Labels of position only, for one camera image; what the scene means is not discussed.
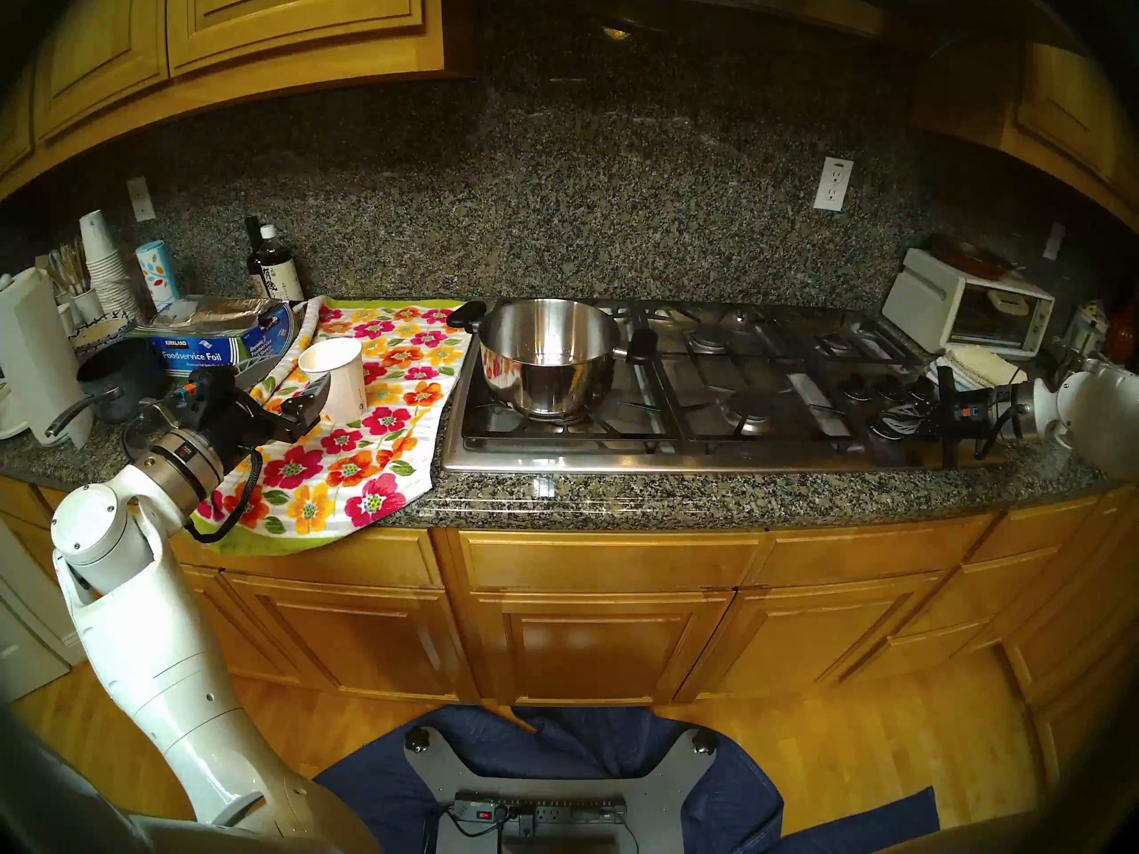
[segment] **kirkland foodservice foil box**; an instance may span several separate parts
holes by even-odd
[[[188,296],[132,335],[154,343],[167,375],[182,378],[199,367],[233,364],[244,370],[277,358],[296,330],[296,314],[287,302]]]

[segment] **toaster oven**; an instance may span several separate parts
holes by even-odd
[[[911,247],[882,313],[927,352],[966,345],[1026,360],[1040,351],[1055,299],[1011,273],[988,279]]]

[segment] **gas stovetop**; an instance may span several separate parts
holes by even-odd
[[[657,335],[648,364],[573,421],[530,419],[486,387],[477,338],[454,394],[443,467],[649,474],[940,467],[912,434],[933,397],[925,361],[875,315],[839,309],[588,299]],[[883,413],[895,410],[893,414]]]

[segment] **toaster oven door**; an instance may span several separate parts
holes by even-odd
[[[1034,296],[966,285],[949,340],[999,351],[1023,348],[1036,314]]]

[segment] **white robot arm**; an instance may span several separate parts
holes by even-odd
[[[172,424],[194,427],[172,428],[108,483],[64,499],[51,522],[56,575],[99,682],[162,752],[199,823],[237,828],[251,851],[297,839],[378,854],[355,814],[285,765],[253,725],[170,550],[169,535],[237,461],[305,434],[327,396],[314,386],[274,417],[224,369],[197,371],[182,389]]]
[[[1139,376],[1089,359],[1052,392],[1042,379],[957,392],[952,371],[939,369],[939,421],[944,467],[958,442],[973,437],[984,458],[998,436],[1041,440],[1074,450],[1105,474],[1139,481]]]

